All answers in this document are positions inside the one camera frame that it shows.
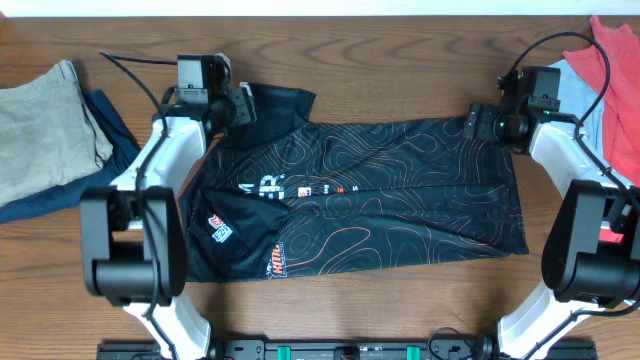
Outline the black cycling jersey orange print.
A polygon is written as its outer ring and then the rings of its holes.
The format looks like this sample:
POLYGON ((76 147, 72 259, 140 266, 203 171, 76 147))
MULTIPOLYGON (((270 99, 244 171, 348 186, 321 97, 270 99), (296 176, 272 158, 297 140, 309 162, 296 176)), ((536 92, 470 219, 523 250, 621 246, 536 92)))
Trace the black cycling jersey orange print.
POLYGON ((510 152, 460 117, 315 123, 302 89, 252 84, 183 192, 194 282, 272 280, 524 255, 510 152))

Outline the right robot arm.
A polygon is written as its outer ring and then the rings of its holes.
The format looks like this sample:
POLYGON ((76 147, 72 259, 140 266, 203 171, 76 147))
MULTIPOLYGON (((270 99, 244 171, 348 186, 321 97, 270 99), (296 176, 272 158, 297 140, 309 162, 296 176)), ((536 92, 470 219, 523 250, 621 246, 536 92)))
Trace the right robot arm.
POLYGON ((474 103, 464 135, 523 146, 563 197, 546 240, 542 280, 497 324, 495 359, 545 359, 590 317, 639 308, 639 190, 586 141, 578 119, 537 106, 474 103))

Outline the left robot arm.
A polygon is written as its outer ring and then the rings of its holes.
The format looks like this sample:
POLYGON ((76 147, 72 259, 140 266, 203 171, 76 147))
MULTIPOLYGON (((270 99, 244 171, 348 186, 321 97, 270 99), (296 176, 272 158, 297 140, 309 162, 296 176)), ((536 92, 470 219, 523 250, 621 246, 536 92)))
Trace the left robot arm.
POLYGON ((177 195, 213 136, 256 117, 248 83, 218 96, 177 88, 161 102, 147 143, 110 184, 81 196, 84 283, 90 294, 134 316, 149 343, 106 343, 99 359, 224 359, 224 344, 185 290, 187 248, 177 195))

